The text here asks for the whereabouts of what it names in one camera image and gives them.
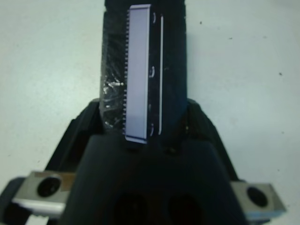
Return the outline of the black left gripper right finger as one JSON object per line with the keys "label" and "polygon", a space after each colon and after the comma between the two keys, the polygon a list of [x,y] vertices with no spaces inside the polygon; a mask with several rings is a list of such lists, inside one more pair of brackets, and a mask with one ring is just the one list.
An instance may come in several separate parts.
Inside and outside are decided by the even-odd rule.
{"label": "black left gripper right finger", "polygon": [[200,105],[187,100],[187,107],[180,119],[177,144],[184,163],[194,176],[225,177],[239,181],[217,128]]}

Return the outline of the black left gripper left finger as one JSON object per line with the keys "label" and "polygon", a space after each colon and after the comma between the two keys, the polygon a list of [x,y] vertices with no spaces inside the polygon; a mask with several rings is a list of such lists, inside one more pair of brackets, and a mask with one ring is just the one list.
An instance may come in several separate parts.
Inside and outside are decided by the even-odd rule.
{"label": "black left gripper left finger", "polygon": [[45,170],[74,173],[90,137],[103,133],[99,99],[96,98],[89,102],[75,119],[71,120]]}

